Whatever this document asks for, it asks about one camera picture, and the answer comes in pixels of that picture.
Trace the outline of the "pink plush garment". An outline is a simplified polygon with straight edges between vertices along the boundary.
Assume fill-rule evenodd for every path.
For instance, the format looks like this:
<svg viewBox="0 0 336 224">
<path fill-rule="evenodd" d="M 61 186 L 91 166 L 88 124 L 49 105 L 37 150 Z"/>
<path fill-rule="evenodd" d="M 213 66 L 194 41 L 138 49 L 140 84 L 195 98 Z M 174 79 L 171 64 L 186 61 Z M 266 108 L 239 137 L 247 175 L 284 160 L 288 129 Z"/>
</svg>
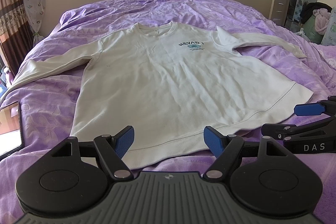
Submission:
<svg viewBox="0 0 336 224">
<path fill-rule="evenodd" d="M 315 31 L 320 35 L 324 35 L 329 24 L 331 13 L 328 12 L 327 9 L 321 8 L 313 10 L 313 15 L 315 16 Z"/>
</svg>

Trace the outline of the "brown patterned curtain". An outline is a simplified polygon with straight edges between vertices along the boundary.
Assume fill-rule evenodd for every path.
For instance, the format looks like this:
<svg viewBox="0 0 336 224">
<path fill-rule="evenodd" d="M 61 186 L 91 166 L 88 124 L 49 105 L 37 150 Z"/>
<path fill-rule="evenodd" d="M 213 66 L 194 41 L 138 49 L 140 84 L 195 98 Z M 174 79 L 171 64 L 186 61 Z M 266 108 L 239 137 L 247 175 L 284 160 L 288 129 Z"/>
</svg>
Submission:
<svg viewBox="0 0 336 224">
<path fill-rule="evenodd" d="M 1 0 L 1 59 L 17 74 L 27 53 L 33 48 L 33 33 L 23 0 Z"/>
</svg>

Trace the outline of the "purple floral bed cover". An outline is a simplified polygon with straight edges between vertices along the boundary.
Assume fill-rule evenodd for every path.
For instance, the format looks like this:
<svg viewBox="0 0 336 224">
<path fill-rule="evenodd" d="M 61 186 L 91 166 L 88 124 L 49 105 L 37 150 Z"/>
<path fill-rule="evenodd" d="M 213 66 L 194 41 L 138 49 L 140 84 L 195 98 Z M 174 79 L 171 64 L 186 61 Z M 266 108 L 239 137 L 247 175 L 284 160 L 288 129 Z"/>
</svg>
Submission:
<svg viewBox="0 0 336 224">
<path fill-rule="evenodd" d="M 335 94 L 335 48 L 308 43 L 277 26 L 252 7 L 233 0 L 106 0 L 66 11 L 58 26 L 26 56 L 45 60 L 95 41 L 135 23 L 160 26 L 181 22 L 231 33 L 260 32 L 297 44 L 306 54 L 297 59 L 280 47 L 248 47 L 243 55 L 260 59 L 313 92 L 312 101 Z M 1 223 L 22 216 L 15 193 L 19 175 L 68 137 L 74 118 L 83 69 L 30 83 L 9 93 L 4 105 L 19 102 L 24 147 L 1 161 Z"/>
</svg>

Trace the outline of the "white printed sweatshirt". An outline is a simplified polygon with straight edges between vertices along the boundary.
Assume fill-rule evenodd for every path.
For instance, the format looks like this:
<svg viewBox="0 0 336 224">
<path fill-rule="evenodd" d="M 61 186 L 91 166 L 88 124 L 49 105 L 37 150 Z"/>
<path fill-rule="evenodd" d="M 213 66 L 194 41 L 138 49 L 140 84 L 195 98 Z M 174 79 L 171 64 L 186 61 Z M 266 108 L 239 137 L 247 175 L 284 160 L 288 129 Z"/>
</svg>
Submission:
<svg viewBox="0 0 336 224">
<path fill-rule="evenodd" d="M 71 135 L 92 141 L 131 125 L 124 161 L 139 169 L 204 150 L 203 130 L 223 135 L 288 119 L 313 92 L 240 47 L 298 46 L 260 33 L 231 34 L 171 22 L 135 24 L 45 61 L 29 60 L 12 89 L 85 65 Z"/>
</svg>

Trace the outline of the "smartphone with black case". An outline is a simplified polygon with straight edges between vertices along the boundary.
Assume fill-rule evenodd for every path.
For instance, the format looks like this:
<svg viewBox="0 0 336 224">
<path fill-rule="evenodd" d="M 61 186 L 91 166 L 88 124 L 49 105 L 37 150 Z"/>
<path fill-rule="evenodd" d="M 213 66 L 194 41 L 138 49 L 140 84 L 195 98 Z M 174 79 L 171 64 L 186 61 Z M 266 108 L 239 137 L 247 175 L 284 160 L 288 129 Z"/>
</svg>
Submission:
<svg viewBox="0 0 336 224">
<path fill-rule="evenodd" d="M 20 103 L 14 102 L 2 107 L 0 112 L 0 159 L 3 160 L 24 146 Z"/>
</svg>

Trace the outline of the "black clothes pile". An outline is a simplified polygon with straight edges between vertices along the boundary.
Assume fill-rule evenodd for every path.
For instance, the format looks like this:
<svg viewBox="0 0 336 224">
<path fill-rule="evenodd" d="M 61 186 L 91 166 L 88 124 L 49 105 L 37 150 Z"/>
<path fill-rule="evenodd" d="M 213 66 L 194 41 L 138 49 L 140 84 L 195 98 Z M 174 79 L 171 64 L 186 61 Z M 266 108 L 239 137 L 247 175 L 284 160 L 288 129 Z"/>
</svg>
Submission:
<svg viewBox="0 0 336 224">
<path fill-rule="evenodd" d="M 302 11 L 299 15 L 300 22 L 302 24 L 305 24 L 309 20 L 309 18 L 312 16 L 313 11 L 318 10 L 318 9 L 327 9 L 328 12 L 332 11 L 332 8 L 325 3 L 321 3 L 321 2 L 308 3 L 307 5 L 303 6 Z"/>
</svg>

